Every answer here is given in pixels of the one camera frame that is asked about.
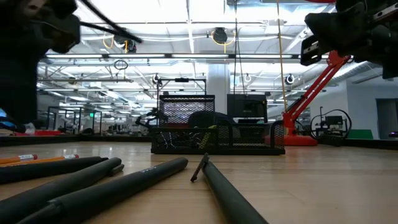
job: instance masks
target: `orange pencil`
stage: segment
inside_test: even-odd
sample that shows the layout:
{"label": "orange pencil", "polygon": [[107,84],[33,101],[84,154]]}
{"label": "orange pencil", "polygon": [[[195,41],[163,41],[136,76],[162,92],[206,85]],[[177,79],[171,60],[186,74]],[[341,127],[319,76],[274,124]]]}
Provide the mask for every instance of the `orange pencil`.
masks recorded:
{"label": "orange pencil", "polygon": [[24,161],[31,161],[31,160],[36,160],[37,155],[35,154],[30,154],[30,155],[21,155],[21,156],[16,156],[16,157],[10,157],[10,158],[0,158],[0,164],[10,164],[10,163],[15,163],[15,162],[24,162]]}
{"label": "orange pencil", "polygon": [[54,157],[54,158],[48,158],[48,159],[37,159],[33,161],[25,161],[25,162],[14,162],[10,164],[3,164],[0,165],[0,167],[6,167],[6,166],[18,166],[18,165],[24,165],[24,164],[36,164],[36,163],[41,163],[41,162],[54,162],[54,161],[60,161],[64,159],[74,159],[74,158],[79,158],[79,155],[66,155],[66,156],[60,156],[60,157]]}

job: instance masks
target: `wooden floor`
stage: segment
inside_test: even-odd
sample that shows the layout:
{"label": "wooden floor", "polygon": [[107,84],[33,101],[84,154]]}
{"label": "wooden floor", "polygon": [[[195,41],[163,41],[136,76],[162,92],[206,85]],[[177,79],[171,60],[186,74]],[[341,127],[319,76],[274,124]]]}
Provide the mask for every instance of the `wooden floor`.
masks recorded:
{"label": "wooden floor", "polygon": [[[120,157],[124,175],[178,157],[153,155],[149,148],[147,143],[76,142],[2,147],[0,157]],[[190,182],[201,156],[186,158],[183,172],[87,223],[224,223],[203,174]],[[211,161],[271,224],[398,222],[397,151],[288,147],[285,156],[211,156]],[[0,199],[61,177],[0,185]]]}

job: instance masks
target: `black wire crate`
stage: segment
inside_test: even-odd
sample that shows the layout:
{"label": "black wire crate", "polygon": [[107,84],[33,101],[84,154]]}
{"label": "black wire crate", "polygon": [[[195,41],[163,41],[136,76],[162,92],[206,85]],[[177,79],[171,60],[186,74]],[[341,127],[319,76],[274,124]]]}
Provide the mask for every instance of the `black wire crate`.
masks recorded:
{"label": "black wire crate", "polygon": [[283,122],[231,124],[219,120],[212,128],[152,128],[155,154],[281,155]]}
{"label": "black wire crate", "polygon": [[161,95],[159,119],[161,128],[188,128],[188,119],[194,112],[215,110],[214,95]]}

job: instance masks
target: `white column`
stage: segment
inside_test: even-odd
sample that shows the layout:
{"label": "white column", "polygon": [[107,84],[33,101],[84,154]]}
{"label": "white column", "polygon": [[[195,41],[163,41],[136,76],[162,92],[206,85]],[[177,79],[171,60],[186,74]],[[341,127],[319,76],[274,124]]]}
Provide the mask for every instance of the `white column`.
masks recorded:
{"label": "white column", "polygon": [[228,64],[209,64],[207,94],[216,96],[216,112],[227,113],[226,95],[229,93]]}

